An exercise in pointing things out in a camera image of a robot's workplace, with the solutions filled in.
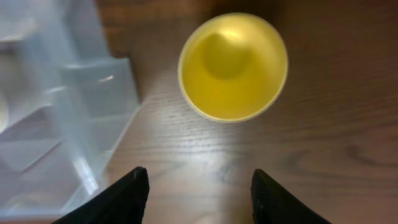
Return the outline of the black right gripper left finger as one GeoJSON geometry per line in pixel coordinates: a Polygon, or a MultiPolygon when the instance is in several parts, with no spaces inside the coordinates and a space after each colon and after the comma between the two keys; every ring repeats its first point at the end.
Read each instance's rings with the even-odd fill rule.
{"type": "Polygon", "coordinates": [[[53,224],[141,224],[149,190],[147,169],[136,167],[53,224]]]}

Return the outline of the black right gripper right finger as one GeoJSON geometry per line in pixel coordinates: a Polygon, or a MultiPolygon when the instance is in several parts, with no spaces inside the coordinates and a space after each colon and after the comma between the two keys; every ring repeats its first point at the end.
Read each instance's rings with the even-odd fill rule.
{"type": "Polygon", "coordinates": [[[255,224],[330,224],[261,169],[252,175],[251,200],[255,224]]]}

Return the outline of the yellow plastic cup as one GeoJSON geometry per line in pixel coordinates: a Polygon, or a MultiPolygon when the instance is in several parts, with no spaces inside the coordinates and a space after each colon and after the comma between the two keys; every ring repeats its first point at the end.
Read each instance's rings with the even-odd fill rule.
{"type": "Polygon", "coordinates": [[[201,116],[238,123],[260,115],[282,92],[289,71],[284,41],[269,22],[223,14],[198,27],[178,60],[178,84],[201,116]]]}

